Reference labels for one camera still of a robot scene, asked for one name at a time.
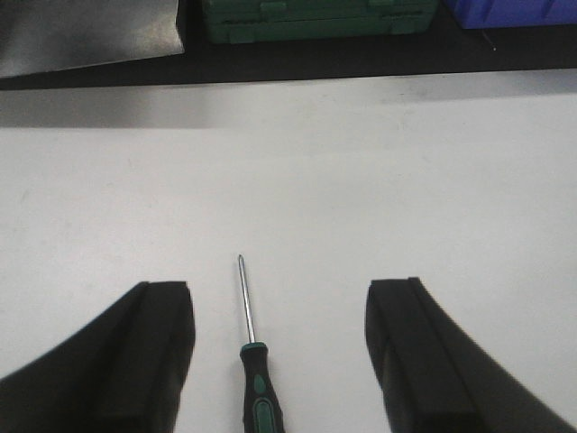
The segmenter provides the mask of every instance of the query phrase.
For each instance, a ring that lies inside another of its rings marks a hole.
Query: screwdriver handle
[[[244,345],[241,349],[246,374],[245,433],[285,433],[282,410],[269,377],[268,353],[269,348],[260,342]]]

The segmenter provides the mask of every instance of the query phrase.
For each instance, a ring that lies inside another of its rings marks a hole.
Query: blue plastic bin
[[[465,29],[577,23],[577,0],[444,0]]]

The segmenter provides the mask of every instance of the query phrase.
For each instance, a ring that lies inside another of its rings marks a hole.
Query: white surface
[[[577,424],[574,71],[0,93],[0,376],[186,280],[177,432],[242,432],[244,253],[288,433],[388,431],[371,279],[420,276]]]

